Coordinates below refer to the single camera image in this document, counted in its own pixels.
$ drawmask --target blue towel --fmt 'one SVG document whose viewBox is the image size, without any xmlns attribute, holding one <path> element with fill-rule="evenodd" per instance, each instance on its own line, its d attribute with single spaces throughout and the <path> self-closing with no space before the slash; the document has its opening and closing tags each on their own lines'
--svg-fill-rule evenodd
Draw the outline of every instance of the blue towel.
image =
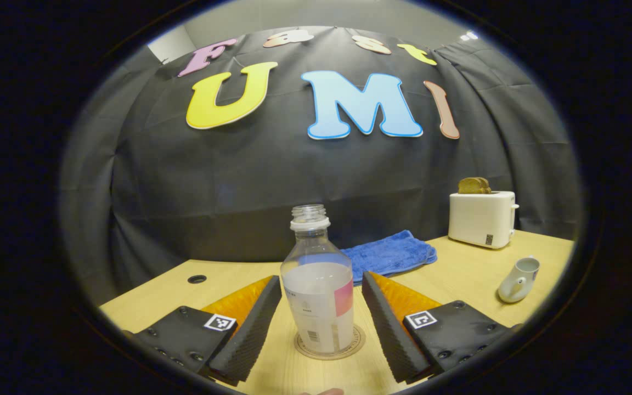
<svg viewBox="0 0 632 395">
<path fill-rule="evenodd" d="M 381 275 L 406 272 L 438 259 L 436 249 L 402 230 L 388 238 L 341 250 L 353 262 L 353 284 L 368 270 Z"/>
</svg>

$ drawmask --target coaster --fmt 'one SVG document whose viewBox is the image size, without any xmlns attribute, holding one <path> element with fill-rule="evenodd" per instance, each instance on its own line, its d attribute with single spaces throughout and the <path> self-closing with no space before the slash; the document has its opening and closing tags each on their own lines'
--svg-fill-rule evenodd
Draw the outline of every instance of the coaster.
<svg viewBox="0 0 632 395">
<path fill-rule="evenodd" d="M 351 345 L 344 349 L 343 352 L 334 355 L 320 355 L 313 353 L 306 348 L 298 333 L 294 336 L 294 347 L 296 347 L 300 353 L 303 353 L 306 357 L 320 360 L 336 360 L 349 357 L 358 352 L 358 350 L 362 348 L 362 345 L 364 345 L 364 332 L 358 325 L 353 325 L 353 342 Z"/>
</svg>

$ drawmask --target letter m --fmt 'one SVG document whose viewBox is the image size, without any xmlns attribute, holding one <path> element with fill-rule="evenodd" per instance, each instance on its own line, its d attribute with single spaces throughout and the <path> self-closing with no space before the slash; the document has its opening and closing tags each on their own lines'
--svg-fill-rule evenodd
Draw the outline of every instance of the letter m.
<svg viewBox="0 0 632 395">
<path fill-rule="evenodd" d="M 308 129 L 311 138 L 321 140 L 349 135 L 351 127 L 338 116 L 339 105 L 362 133 L 372 132 L 377 110 L 381 107 L 384 120 L 379 129 L 382 133 L 391 137 L 423 134 L 423 128 L 414 121 L 399 88 L 401 80 L 393 75 L 371 74 L 363 90 L 334 71 L 305 72 L 301 79 L 311 83 L 314 92 L 316 123 Z"/>
</svg>

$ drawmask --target plastic bottle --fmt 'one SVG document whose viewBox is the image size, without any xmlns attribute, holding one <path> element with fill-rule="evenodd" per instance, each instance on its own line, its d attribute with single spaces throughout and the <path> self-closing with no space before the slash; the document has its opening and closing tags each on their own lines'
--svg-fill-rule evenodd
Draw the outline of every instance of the plastic bottle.
<svg viewBox="0 0 632 395">
<path fill-rule="evenodd" d="M 296 245 L 281 265 L 281 281 L 299 335 L 311 352 L 342 352 L 353 341 L 353 265 L 329 242 L 323 205 L 291 213 Z"/>
</svg>

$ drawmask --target white pitcher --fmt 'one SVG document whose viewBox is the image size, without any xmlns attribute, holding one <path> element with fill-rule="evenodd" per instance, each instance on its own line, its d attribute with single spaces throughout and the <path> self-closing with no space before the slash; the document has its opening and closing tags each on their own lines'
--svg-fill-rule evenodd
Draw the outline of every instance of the white pitcher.
<svg viewBox="0 0 632 395">
<path fill-rule="evenodd" d="M 506 303 L 518 302 L 525 298 L 533 288 L 539 268 L 540 262 L 532 255 L 517 260 L 511 273 L 499 285 L 499 298 Z"/>
</svg>

